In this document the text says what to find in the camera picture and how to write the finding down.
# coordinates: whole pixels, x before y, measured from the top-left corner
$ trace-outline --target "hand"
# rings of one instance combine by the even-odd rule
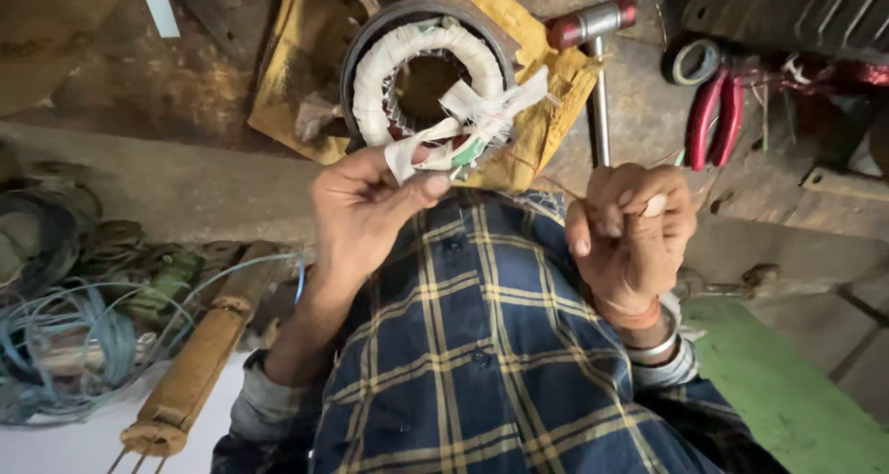
[[[407,220],[435,206],[450,187],[444,173],[420,173],[399,187],[382,147],[359,150],[325,168],[311,191],[316,276],[354,295],[383,264]]]
[[[680,170],[635,164],[595,169],[587,198],[572,202],[565,222],[596,311],[616,327],[634,329],[657,320],[655,299],[676,284],[696,227]]]

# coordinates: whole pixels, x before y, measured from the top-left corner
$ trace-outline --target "red pliers handle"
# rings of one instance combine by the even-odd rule
[[[721,167],[728,161],[738,139],[740,114],[744,108],[744,88],[740,77],[732,76],[728,65],[719,67],[713,78],[698,88],[692,112],[688,117],[688,130],[685,133],[685,148],[688,150],[689,165],[694,171],[700,171],[707,164],[707,130],[710,117],[719,100],[719,122],[716,136],[709,150],[710,161],[714,166]]]

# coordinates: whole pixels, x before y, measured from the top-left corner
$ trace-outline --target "fingernail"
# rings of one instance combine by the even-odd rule
[[[451,179],[445,173],[434,173],[423,182],[423,190],[428,196],[440,198],[451,188]]]
[[[667,206],[667,195],[663,193],[654,195],[648,200],[648,205],[645,207],[645,211],[642,212],[642,216],[657,217],[661,215],[665,206]]]
[[[578,240],[574,244],[574,254],[578,257],[586,257],[589,255],[589,242],[586,240]]]
[[[620,195],[620,198],[617,199],[617,205],[625,206],[629,203],[629,200],[632,200],[632,199],[633,199],[633,190],[627,189],[626,191],[623,192],[622,195]]]
[[[607,237],[620,238],[622,235],[623,235],[623,232],[620,231],[620,228],[618,228],[616,224],[606,225],[606,236]]]

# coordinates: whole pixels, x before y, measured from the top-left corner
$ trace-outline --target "wooden handle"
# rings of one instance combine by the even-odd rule
[[[252,245],[241,263],[270,255],[272,243]],[[136,423],[121,433],[125,449],[143,455],[176,455],[210,397],[219,374],[235,349],[279,261],[257,262],[232,273],[210,310],[172,361]]]

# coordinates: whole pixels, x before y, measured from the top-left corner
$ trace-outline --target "tape roll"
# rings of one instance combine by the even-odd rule
[[[722,51],[712,40],[691,41],[668,56],[668,79],[676,85],[700,85],[717,72],[721,58]]]

